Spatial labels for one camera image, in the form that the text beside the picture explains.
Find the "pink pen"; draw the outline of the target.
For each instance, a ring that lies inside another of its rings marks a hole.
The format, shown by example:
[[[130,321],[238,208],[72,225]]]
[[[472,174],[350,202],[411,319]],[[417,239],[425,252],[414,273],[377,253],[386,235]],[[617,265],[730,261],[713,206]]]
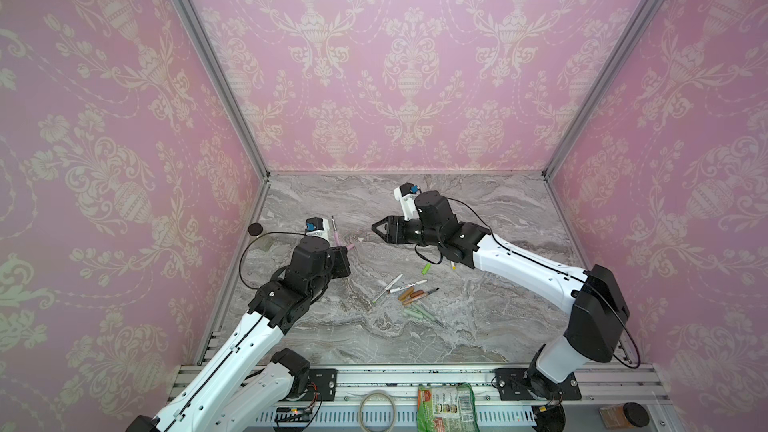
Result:
[[[342,246],[342,241],[341,241],[341,238],[340,238],[340,235],[339,235],[337,222],[336,222],[336,219],[335,219],[335,217],[333,215],[331,216],[331,227],[332,227],[332,232],[333,232],[333,237],[334,237],[335,245],[336,246]]]

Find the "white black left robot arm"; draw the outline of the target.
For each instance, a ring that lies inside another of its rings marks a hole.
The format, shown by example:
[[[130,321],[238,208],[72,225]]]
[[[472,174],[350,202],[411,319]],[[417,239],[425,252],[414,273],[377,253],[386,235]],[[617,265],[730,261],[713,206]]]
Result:
[[[260,360],[319,300],[330,281],[350,275],[348,248],[306,235],[290,263],[260,286],[224,345],[184,390],[129,431],[243,431],[266,409],[312,391],[310,362],[282,349],[258,374]]]

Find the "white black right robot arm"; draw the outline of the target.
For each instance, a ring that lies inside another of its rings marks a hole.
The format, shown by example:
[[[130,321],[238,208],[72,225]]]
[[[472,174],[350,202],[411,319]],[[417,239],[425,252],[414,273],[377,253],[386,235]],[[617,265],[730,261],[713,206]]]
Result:
[[[394,191],[402,213],[372,224],[389,244],[436,247],[440,259],[492,273],[548,300],[568,316],[565,331],[535,354],[524,381],[537,397],[559,401],[575,371],[608,363],[628,332],[630,311],[613,272],[546,259],[498,236],[481,218],[458,219],[455,199],[405,183]]]

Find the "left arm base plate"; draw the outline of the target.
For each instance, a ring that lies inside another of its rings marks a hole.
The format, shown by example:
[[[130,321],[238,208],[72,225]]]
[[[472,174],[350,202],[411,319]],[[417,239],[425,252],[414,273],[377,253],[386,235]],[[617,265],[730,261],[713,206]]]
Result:
[[[291,392],[283,401],[288,402],[333,402],[336,397],[338,370],[335,368],[311,368],[302,382],[303,388]]]

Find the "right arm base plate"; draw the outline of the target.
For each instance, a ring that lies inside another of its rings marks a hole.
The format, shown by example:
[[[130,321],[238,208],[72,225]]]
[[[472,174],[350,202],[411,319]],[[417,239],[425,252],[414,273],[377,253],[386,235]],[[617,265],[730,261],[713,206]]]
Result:
[[[554,383],[537,371],[521,367],[502,367],[493,371],[491,386],[501,401],[540,401],[560,403],[579,401],[582,393],[571,373],[564,382]]]

